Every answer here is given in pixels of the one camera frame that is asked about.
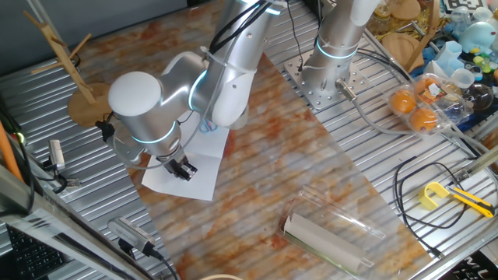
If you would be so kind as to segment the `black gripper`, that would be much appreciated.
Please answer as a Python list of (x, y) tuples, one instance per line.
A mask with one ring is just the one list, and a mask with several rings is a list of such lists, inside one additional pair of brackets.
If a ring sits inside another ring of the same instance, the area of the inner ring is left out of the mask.
[(177, 149), (169, 155), (156, 156), (156, 160), (161, 162), (169, 173), (182, 180), (190, 180), (198, 171), (188, 163), (183, 149)]

